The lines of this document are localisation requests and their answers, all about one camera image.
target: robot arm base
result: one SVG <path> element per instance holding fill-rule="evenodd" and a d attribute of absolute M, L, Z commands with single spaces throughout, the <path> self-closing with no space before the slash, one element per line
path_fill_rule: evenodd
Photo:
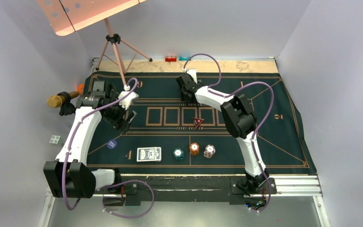
<path fill-rule="evenodd" d="M 63 162 L 46 162 L 43 168 L 45 178 L 54 197 L 62 194 Z M 81 162 L 69 162 L 66 168 L 66 194 L 68 198 L 91 198 L 95 191 L 96 178 Z"/>
<path fill-rule="evenodd" d="M 272 177 L 268 178 L 270 182 L 270 191 L 269 186 L 266 183 L 266 180 L 263 179 L 255 179 L 246 173 L 245 177 L 241 177 L 240 179 L 231 179 L 231 188 L 232 194 L 234 195 L 261 195 L 261 194 L 277 194 L 277 186 L 275 183 L 275 179 Z"/>
<path fill-rule="evenodd" d="M 264 169 L 265 174 L 267 177 L 269 177 L 268 169 Z M 257 176 L 251 176 L 247 172 L 245 173 L 245 177 L 247 179 L 246 181 L 246 187 L 247 187 L 247 194 L 254 194 L 261 191 L 261 189 L 265 186 L 264 182 L 266 181 L 266 178 L 263 174 L 259 174 Z"/>

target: teal object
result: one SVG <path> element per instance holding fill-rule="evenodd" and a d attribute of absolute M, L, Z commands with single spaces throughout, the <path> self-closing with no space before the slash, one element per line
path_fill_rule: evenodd
<path fill-rule="evenodd" d="M 185 58 L 185 57 L 179 57 L 179 61 L 187 61 L 188 59 L 189 59 L 190 57 L 187 57 L 187 58 Z"/>
<path fill-rule="evenodd" d="M 176 159 L 181 160 L 184 158 L 184 151 L 182 149 L 176 148 L 173 151 L 173 155 Z"/>

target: gray floor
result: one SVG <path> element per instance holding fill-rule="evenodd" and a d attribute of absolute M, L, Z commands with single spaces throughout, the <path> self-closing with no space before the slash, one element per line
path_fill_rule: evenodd
<path fill-rule="evenodd" d="M 124 215 L 143 212 L 141 207 L 120 207 Z M 156 202 L 141 218 L 124 219 L 102 212 L 102 198 L 83 199 L 74 211 L 56 199 L 49 227 L 320 227 L 312 197 L 274 197 L 260 214 L 245 206 L 223 202 Z"/>

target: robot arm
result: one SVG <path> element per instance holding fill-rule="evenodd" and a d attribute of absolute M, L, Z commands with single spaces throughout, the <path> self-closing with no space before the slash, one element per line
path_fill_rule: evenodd
<path fill-rule="evenodd" d="M 182 101 L 205 104 L 222 112 L 228 132 L 237 139 L 240 145 L 245 163 L 247 187 L 250 192 L 256 192 L 262 183 L 266 181 L 259 165 L 265 170 L 267 176 L 269 174 L 259 153 L 257 136 L 255 135 L 254 139 L 251 139 L 256 129 L 256 119 L 245 95 L 229 96 L 208 88 L 208 86 L 202 85 L 201 81 L 197 80 L 195 70 L 188 70 L 187 73 L 179 76 L 176 81 L 180 87 Z M 253 145 L 257 151 L 259 161 L 255 157 Z"/>
<path fill-rule="evenodd" d="M 131 92 L 120 101 L 119 105 L 113 105 L 101 111 L 97 111 L 87 118 L 82 119 L 94 109 L 105 104 L 120 99 L 129 92 L 130 88 L 125 87 L 118 97 L 113 96 L 111 85 L 104 81 L 96 81 L 90 94 L 83 95 L 77 100 L 76 116 L 71 127 L 69 136 L 55 161 L 46 162 L 44 174 L 53 196 L 62 197 L 61 192 L 61 172 L 66 153 L 69 151 L 69 144 L 72 140 L 71 151 L 69 153 L 66 175 L 66 193 L 68 198 L 90 198 L 94 191 L 115 182 L 115 171 L 113 169 L 98 169 L 90 171 L 86 167 L 87 153 L 92 137 L 102 118 L 111 123 L 115 128 L 127 130 L 131 121 L 136 116 L 132 112 L 127 120 L 123 119 L 126 110 L 138 99 L 135 92 Z M 77 133 L 71 138 L 74 130 Z"/>

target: red triangle logo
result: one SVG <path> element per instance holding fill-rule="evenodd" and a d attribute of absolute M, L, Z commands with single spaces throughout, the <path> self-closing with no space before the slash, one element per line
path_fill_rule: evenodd
<path fill-rule="evenodd" d="M 204 119 L 193 117 L 193 123 L 195 128 L 197 128 L 203 121 Z"/>

